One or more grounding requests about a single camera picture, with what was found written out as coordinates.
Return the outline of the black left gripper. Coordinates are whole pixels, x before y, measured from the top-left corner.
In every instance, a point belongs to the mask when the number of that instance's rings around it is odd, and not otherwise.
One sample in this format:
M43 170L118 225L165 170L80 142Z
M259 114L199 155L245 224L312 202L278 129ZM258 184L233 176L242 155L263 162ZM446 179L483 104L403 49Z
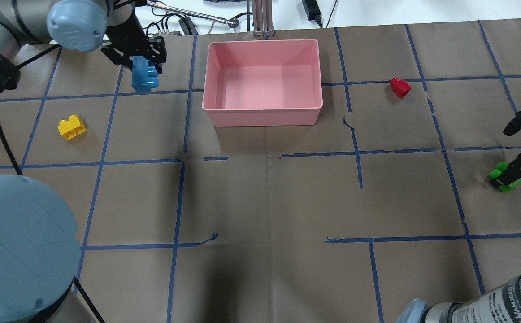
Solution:
M122 23L107 27L105 34L109 41L101 45L101 52L113 64L131 68L133 57L142 56L155 65L158 75L162 74L168 57L164 37L148 37L134 13Z

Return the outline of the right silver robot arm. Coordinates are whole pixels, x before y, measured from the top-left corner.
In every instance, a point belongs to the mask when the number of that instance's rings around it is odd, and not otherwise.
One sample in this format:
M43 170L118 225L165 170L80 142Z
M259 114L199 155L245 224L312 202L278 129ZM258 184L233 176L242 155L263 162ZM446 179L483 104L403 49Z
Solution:
M521 111L504 128L506 136L521 130ZM501 192L521 180L521 153L510 163L499 163L489 173L490 183ZM442 302L429 306L413 299L396 319L398 323L521 323L521 275L469 302Z

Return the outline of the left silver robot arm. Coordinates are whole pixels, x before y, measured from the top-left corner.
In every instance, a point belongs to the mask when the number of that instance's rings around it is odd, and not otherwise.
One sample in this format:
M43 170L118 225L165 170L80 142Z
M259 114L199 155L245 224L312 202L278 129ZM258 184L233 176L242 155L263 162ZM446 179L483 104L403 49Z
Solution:
M0 94L18 87L14 64L23 45L101 49L133 72L133 88L150 91L166 62L164 39L148 37L135 15L145 0L0 0ZM14 174L0 174L0 323L102 323L74 274L77 225L57 192L24 176L4 135Z

